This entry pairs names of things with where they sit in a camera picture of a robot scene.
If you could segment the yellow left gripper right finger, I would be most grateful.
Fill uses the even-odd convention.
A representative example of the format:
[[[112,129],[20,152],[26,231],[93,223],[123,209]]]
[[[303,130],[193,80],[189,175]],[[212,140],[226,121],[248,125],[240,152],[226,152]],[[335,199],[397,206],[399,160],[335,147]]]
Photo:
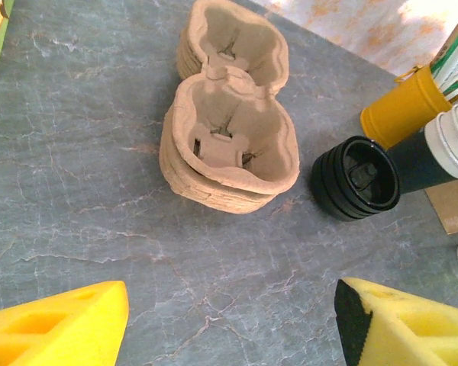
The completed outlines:
[[[334,295],[348,365],[458,365],[458,308],[359,278]]]

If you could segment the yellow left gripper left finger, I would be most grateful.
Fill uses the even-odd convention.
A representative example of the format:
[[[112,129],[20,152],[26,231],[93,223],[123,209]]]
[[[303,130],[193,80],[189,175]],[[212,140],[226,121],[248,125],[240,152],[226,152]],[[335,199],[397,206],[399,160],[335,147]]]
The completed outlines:
[[[129,317],[123,281],[0,310],[0,365],[113,365]]]

